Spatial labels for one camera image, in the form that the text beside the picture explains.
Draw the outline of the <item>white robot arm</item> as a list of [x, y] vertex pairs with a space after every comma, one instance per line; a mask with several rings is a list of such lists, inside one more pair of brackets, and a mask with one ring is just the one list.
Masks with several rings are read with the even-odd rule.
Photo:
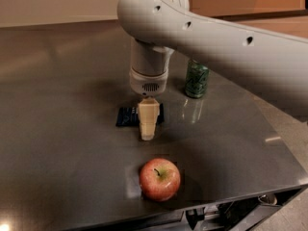
[[119, 0], [117, 17], [132, 37], [130, 85], [163, 93], [178, 51], [286, 114], [308, 117], [308, 40], [201, 16], [188, 0]]

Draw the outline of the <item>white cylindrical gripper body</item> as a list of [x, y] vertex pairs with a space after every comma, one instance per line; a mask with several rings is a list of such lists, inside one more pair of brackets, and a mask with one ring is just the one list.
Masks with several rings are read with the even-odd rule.
[[167, 71], [158, 76], [146, 76], [131, 68], [129, 76], [131, 89], [141, 96], [160, 95], [167, 86]]

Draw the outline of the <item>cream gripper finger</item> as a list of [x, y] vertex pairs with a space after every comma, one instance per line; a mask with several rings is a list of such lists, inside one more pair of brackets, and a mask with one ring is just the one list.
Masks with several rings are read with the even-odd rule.
[[144, 98], [138, 104], [138, 117], [143, 141], [151, 141], [154, 138], [159, 113], [160, 104], [153, 97]]

